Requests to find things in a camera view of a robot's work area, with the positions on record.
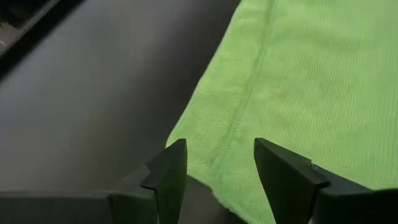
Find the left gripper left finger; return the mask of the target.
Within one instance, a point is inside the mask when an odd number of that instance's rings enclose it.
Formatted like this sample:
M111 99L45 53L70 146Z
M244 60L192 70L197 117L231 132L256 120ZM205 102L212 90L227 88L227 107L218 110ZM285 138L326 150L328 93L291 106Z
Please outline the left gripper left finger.
M178 139L115 185L113 223L178 224L186 179L187 142Z

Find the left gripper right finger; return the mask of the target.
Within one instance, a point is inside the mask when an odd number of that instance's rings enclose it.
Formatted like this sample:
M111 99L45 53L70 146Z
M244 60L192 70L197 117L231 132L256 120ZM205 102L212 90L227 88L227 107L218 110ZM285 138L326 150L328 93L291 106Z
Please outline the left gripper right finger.
M371 190L264 138L254 139L257 172L276 224L308 224L322 190L351 195Z

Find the green microfibre towel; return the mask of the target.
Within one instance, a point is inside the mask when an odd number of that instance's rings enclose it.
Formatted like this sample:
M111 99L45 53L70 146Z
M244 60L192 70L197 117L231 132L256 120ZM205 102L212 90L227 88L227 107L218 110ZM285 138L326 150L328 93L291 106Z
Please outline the green microfibre towel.
M241 0L168 143L249 224L273 224L264 138L371 189L398 188L398 0Z

